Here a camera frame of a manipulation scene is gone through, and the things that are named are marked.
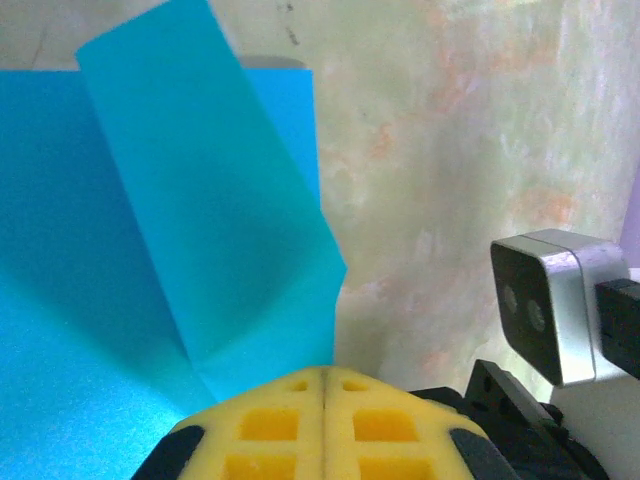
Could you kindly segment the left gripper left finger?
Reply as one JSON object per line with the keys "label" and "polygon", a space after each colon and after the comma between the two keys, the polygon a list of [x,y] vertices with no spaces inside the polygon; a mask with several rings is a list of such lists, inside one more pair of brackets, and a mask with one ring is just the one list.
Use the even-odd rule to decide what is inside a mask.
{"label": "left gripper left finger", "polygon": [[135,479],[322,479],[325,369],[306,368],[178,422]]}

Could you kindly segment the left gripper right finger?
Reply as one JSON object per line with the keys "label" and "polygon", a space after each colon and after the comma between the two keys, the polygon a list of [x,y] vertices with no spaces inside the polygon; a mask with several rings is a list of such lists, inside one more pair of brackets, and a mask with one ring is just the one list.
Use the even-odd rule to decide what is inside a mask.
{"label": "left gripper right finger", "polygon": [[338,367],[323,370],[326,479],[516,479],[485,431],[452,407]]}

